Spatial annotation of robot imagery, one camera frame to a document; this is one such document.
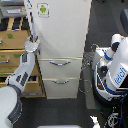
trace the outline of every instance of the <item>drawer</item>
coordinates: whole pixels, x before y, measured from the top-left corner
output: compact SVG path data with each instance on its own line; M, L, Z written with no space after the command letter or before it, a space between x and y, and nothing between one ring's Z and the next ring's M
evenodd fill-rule
M20 56L25 50L0 50L0 67L1 66L19 66Z
M0 49L24 49L24 43L28 37L26 30L0 31Z
M63 60L38 60L42 78L80 77L82 58Z
M0 88L6 86L5 82L0 82ZM30 94L33 95L39 95L42 94L42 89L40 87L40 81L39 81L39 77L37 77L36 80L34 81L28 81L26 88L22 94L22 96L29 96Z
M24 49L26 38L30 35L29 30L21 30L23 18L21 18L18 31L12 31L14 18L9 18L6 31L0 31L0 49Z
M8 75L14 73L14 71L17 69L17 67L0 67L0 77L7 77ZM35 64L34 69L31 73L31 76L36 76L38 75L38 68L37 65Z
M39 5L33 6L32 9L29 9L27 1L25 2L28 16L29 12L32 11L35 18L36 33L41 41L39 58L51 59L83 56L91 1L70 0L67 4L65 0L57 0L57 4L55 4L55 2L53 3L52 0L49 0L47 1L50 7L50 17L48 18L41 18L40 11L39 13L35 11L40 10L41 2L45 3L46 0L32 0L32 5Z
M77 98L79 79L43 80L47 99Z

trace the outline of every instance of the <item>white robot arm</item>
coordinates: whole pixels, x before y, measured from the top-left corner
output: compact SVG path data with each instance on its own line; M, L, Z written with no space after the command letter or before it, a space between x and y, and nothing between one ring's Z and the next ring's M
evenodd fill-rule
M19 67L7 77L7 86L0 89L0 127L12 128L19 118L22 111L20 94L25 90L34 65L34 53L22 54Z

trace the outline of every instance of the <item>cable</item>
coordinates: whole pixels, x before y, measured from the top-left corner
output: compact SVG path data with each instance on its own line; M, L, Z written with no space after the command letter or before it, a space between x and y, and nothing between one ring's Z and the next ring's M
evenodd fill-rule
M104 4L106 0L97 0L100 4Z
M92 90L92 83L91 83L91 81L89 81L89 80L83 80L83 81L89 82L91 86L90 86L90 88L89 88L88 91L83 91L83 90L81 90L81 88L80 88L80 86L79 86L79 87L78 87L78 88L79 88L79 91L80 91L81 93L88 93L88 92L90 92L90 91Z
M127 93L128 93L128 90L124 93L124 97L123 97L122 102L121 102L121 116L120 116L120 122L119 122L118 128L120 128L120 125L121 125L121 121L122 121L122 107L123 107L123 102L124 102L124 99L125 99L125 96L127 95Z
M92 44L91 49L93 48L93 46L96 46L97 48L99 48L97 44Z

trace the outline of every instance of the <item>white drawer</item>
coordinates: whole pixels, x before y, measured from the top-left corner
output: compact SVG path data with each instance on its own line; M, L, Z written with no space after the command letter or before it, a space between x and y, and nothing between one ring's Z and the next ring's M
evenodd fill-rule
M77 98L79 79L43 80L47 99Z
M28 9L27 1L24 0L30 28L32 29L30 18L30 11L32 11L35 30L41 41L41 54L38 58L51 59L83 55L91 1L31 0L31 4L36 6ZM41 3L48 4L46 8L49 9L49 17L47 18L39 15Z
M80 77L82 58L38 61L42 79Z

